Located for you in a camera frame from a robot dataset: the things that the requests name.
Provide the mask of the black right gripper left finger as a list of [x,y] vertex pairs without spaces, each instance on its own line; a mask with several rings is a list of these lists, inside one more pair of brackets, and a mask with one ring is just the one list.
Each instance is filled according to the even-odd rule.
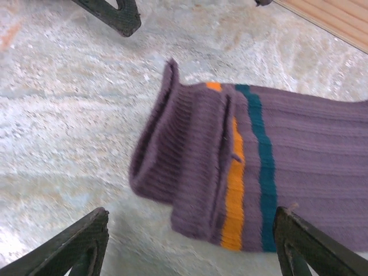
[[96,208],[30,253],[1,268],[2,276],[99,276],[109,240],[109,212]]

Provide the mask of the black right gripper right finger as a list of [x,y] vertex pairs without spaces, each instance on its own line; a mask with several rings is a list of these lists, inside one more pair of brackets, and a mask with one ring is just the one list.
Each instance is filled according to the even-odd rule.
[[283,275],[367,275],[367,260],[285,207],[277,207],[273,237]]

